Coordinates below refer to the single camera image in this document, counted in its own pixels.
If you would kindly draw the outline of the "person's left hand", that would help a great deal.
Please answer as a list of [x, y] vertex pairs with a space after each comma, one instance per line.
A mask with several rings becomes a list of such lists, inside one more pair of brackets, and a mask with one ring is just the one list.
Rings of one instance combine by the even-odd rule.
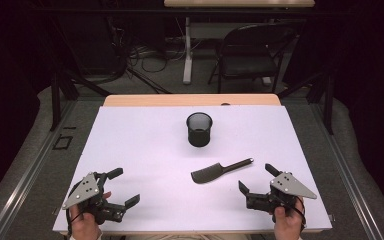
[[83, 213], [77, 205], [69, 208], [71, 236], [70, 240], [101, 240], [102, 231], [92, 214]]

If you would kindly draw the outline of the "black horizontal frame bar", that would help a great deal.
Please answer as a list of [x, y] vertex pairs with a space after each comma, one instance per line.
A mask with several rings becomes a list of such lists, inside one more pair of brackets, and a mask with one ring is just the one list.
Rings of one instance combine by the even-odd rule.
[[346, 17], [351, 16], [351, 11], [330, 11], [317, 9], [288, 9], [275, 10], [265, 8], [164, 8], [164, 9], [64, 9], [64, 8], [29, 8], [32, 13], [41, 14], [93, 14], [93, 15], [126, 15], [137, 17], [147, 16], [253, 16], [253, 17]]

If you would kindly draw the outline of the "black folding chair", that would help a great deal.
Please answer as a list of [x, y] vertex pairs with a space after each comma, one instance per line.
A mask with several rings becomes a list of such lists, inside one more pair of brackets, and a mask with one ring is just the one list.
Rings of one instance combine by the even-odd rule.
[[250, 24], [230, 31], [216, 47], [216, 63], [207, 81], [217, 77], [217, 91], [223, 79], [270, 78], [274, 93], [284, 50], [297, 32], [287, 24]]

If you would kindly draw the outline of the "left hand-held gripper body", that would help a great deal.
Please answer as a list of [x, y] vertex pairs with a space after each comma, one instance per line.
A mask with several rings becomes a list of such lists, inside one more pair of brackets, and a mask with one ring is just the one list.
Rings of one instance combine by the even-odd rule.
[[121, 222], [125, 206], [109, 203], [104, 198], [104, 184], [108, 180], [107, 173], [90, 172], [74, 185], [62, 209], [69, 210], [77, 205], [81, 212], [88, 212], [97, 224], [105, 221]]

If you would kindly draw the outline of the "person's right hand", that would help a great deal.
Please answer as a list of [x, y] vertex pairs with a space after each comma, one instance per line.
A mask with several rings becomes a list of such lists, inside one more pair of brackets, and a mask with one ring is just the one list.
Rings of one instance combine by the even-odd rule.
[[277, 207], [274, 212], [276, 219], [274, 235], [276, 240], [299, 240], [303, 226], [304, 205], [299, 197], [295, 203], [295, 209], [289, 214], [284, 207]]

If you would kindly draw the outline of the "wooden desk with white leg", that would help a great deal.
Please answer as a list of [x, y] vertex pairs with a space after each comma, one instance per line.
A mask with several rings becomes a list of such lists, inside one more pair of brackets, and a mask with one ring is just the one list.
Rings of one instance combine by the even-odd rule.
[[[257, 10], [257, 9], [311, 9], [315, 0], [164, 0], [164, 6], [176, 10]], [[193, 55], [191, 41], [193, 39], [221, 39], [229, 30], [238, 27], [239, 23], [197, 23], [190, 17], [185, 18], [185, 64], [183, 83], [192, 81]]]

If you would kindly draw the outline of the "white table board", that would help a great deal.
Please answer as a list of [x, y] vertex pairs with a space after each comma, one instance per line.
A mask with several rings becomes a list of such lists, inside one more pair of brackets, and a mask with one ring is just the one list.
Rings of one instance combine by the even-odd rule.
[[[220, 234], [270, 231], [269, 214], [246, 207], [238, 182], [266, 193], [272, 175], [287, 171], [311, 191], [317, 189], [289, 114], [283, 106], [205, 106], [211, 137], [202, 148], [187, 140], [186, 119], [197, 107], [102, 107], [73, 179], [121, 167], [105, 184], [111, 202], [139, 194], [122, 222], [106, 222], [107, 234]], [[216, 163], [254, 162], [204, 184], [191, 173]]]

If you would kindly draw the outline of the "metal floor rail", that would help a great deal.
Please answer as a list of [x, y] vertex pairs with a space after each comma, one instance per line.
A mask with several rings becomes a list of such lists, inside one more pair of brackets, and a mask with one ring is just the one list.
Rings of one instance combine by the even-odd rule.
[[44, 101], [27, 138], [0, 183], [0, 240], [62, 240], [52, 230], [57, 204], [41, 188], [61, 126], [51, 130], [51, 106]]
[[312, 110], [321, 132], [333, 152], [336, 168], [368, 240], [384, 240], [384, 236], [381, 233], [372, 211], [369, 209], [368, 203], [352, 175], [352, 172], [335, 137], [329, 133], [324, 125], [321, 108], [317, 104], [310, 104], [310, 109]]

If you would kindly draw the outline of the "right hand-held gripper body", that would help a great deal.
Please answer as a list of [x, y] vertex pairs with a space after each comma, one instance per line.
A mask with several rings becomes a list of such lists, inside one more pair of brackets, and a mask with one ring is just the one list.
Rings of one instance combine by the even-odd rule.
[[245, 188], [246, 207], [248, 209], [273, 213], [277, 207], [287, 210], [295, 207], [298, 197], [316, 199], [317, 195], [296, 179], [290, 172], [271, 171], [274, 178], [270, 181], [270, 191], [266, 194], [251, 193]]

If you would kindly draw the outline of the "black frame stand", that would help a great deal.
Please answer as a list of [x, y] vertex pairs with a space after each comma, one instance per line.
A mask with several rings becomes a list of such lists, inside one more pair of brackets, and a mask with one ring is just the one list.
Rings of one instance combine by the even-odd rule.
[[78, 90], [75, 87], [75, 83], [80, 83], [81, 85], [87, 87], [88, 89], [94, 91], [95, 93], [98, 93], [103, 97], [107, 97], [110, 95], [109, 91], [104, 90], [103, 88], [95, 85], [94, 83], [80, 76], [74, 71], [64, 69], [59, 72], [56, 72], [51, 79], [53, 117], [51, 131], [54, 131], [61, 122], [62, 112], [60, 94], [63, 94], [65, 98], [69, 101], [75, 101], [80, 96]]
[[304, 86], [309, 85], [310, 90], [306, 95], [309, 104], [318, 104], [324, 98], [323, 104], [323, 125], [330, 135], [333, 135], [332, 113], [334, 97], [334, 76], [326, 72], [317, 72], [309, 78], [288, 87], [277, 94], [279, 99], [287, 97]]

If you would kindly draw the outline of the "black mesh pen cup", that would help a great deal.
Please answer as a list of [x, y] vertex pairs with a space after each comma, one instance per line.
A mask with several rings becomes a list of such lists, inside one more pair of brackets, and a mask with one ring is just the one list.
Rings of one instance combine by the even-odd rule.
[[188, 141], [194, 147], [204, 147], [210, 142], [212, 118], [204, 112], [195, 112], [187, 120]]

